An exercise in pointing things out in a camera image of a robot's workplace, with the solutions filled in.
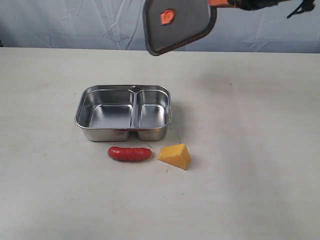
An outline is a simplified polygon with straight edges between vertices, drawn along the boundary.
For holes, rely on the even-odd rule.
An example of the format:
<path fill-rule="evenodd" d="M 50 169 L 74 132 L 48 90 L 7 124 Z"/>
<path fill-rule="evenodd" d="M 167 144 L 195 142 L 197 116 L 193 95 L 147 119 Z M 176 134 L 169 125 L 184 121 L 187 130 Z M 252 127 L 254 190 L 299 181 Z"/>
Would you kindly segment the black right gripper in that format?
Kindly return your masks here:
<path fill-rule="evenodd" d="M 257 11 L 274 7 L 287 0 L 208 0 L 208 5 L 214 8 L 238 8 L 244 11 Z"/>

